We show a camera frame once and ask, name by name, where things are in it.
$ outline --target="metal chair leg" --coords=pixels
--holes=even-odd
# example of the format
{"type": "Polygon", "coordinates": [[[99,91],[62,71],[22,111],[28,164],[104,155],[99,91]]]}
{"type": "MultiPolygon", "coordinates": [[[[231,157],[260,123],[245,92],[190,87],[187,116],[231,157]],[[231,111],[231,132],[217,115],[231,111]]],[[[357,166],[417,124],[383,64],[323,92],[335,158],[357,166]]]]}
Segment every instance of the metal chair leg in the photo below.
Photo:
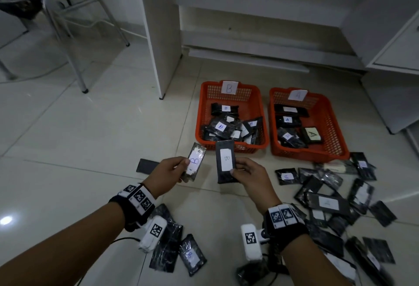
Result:
{"type": "Polygon", "coordinates": [[[122,32],[121,28],[118,26],[117,21],[116,21],[116,20],[115,20],[115,18],[113,17],[113,15],[112,15],[111,11],[108,9],[108,7],[107,7],[107,5],[105,4],[105,2],[104,2],[103,0],[97,0],[97,1],[101,4],[101,6],[102,6],[103,10],[104,10],[104,11],[105,11],[105,13],[108,15],[108,18],[111,20],[112,24],[113,24],[113,25],[115,26],[115,28],[117,29],[118,34],[121,36],[122,40],[125,42],[125,45],[126,45],[127,47],[129,47],[129,41],[128,41],[128,39],[125,37],[125,35],[124,35],[124,33],[122,32]]]}
{"type": "Polygon", "coordinates": [[[70,55],[70,51],[65,47],[64,43],[61,40],[61,35],[58,29],[57,22],[55,21],[53,15],[51,14],[51,12],[48,10],[46,6],[44,6],[44,14],[46,18],[48,19],[48,22],[50,23],[52,29],[54,29],[55,35],[57,36],[58,44],[60,45],[61,50],[64,52],[68,63],[70,64],[70,66],[72,67],[74,71],[74,74],[76,75],[77,84],[80,87],[81,92],[83,92],[84,94],[88,93],[89,90],[87,89],[86,84],[84,83],[83,77],[81,76],[81,73],[78,70],[74,59],[70,55]]]}
{"type": "Polygon", "coordinates": [[[4,73],[6,80],[16,80],[18,77],[15,76],[9,69],[4,65],[4,63],[0,60],[0,71],[4,73]]]}

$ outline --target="hand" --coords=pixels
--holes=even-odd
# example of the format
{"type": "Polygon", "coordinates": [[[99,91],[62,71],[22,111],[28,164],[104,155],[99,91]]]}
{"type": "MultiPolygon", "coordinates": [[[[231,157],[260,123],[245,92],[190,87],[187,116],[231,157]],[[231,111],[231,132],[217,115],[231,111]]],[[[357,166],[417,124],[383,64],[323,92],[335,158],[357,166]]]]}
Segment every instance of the hand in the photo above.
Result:
{"type": "Polygon", "coordinates": [[[249,158],[236,157],[236,167],[237,169],[230,171],[231,175],[244,186],[261,214],[282,203],[276,195],[268,173],[263,166],[249,158]]]}
{"type": "Polygon", "coordinates": [[[181,175],[188,165],[189,159],[181,156],[163,159],[143,181],[143,185],[157,199],[173,188],[177,182],[181,182],[181,175]]]}

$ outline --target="forearm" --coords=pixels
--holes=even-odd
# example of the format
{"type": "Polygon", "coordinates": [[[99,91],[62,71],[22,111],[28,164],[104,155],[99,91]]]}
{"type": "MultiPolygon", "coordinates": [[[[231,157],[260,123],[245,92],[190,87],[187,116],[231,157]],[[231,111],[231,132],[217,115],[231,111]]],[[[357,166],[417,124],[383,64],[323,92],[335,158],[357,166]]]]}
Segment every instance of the forearm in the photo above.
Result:
{"type": "Polygon", "coordinates": [[[350,286],[308,235],[301,235],[282,252],[295,286],[350,286]]]}
{"type": "Polygon", "coordinates": [[[108,203],[0,267],[2,285],[74,285],[124,228],[108,203]]]}

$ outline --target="red basket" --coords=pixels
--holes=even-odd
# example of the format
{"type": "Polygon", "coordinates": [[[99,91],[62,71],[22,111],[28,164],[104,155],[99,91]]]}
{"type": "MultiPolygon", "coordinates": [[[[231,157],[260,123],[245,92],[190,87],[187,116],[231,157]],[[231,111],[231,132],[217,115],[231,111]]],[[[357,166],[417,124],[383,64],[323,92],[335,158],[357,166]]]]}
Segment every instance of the red basket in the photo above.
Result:
{"type": "Polygon", "coordinates": [[[290,92],[295,87],[288,89],[272,88],[269,92],[269,124],[271,135],[271,151],[273,155],[284,156],[311,162],[330,162],[334,159],[349,159],[349,150],[339,128],[338,121],[333,113],[332,106],[327,97],[321,94],[308,92],[303,101],[288,99],[290,92]],[[306,108],[310,117],[300,117],[303,127],[316,126],[323,138],[322,144],[311,144],[308,148],[283,147],[276,134],[274,104],[285,104],[306,108]]]}
{"type": "Polygon", "coordinates": [[[263,117],[263,129],[260,134],[260,145],[250,145],[242,141],[234,142],[234,152],[253,154],[258,149],[264,149],[269,144],[268,129],[266,127],[265,114],[259,88],[254,85],[238,83],[236,94],[222,94],[220,82],[204,82],[201,85],[199,96],[198,118],[196,120],[195,138],[208,150],[215,150],[215,141],[202,139],[202,125],[207,125],[212,119],[211,104],[222,103],[223,105],[239,105],[238,114],[241,120],[249,120],[259,116],[263,117]]]}

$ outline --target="black cable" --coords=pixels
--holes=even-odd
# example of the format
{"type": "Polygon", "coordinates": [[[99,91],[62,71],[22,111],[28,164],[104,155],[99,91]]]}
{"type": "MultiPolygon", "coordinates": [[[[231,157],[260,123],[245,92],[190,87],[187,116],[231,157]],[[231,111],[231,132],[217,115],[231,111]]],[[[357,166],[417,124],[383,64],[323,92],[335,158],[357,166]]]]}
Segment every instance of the black cable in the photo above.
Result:
{"type": "MultiPolygon", "coordinates": [[[[136,237],[121,237],[120,239],[116,239],[115,241],[113,241],[111,244],[113,244],[113,243],[115,243],[115,242],[118,242],[118,241],[121,241],[121,240],[136,240],[137,242],[141,242],[141,240],[140,240],[140,239],[137,239],[136,237]]],[[[79,285],[80,285],[81,281],[82,281],[82,280],[83,280],[83,278],[86,276],[86,274],[84,274],[84,275],[80,278],[80,280],[79,280],[79,282],[77,283],[77,285],[76,285],[76,286],[79,286],[79,285]]]]}
{"type": "Polygon", "coordinates": [[[275,274],[274,279],[272,279],[272,282],[270,282],[267,286],[271,286],[277,277],[278,277],[278,273],[275,274]]]}

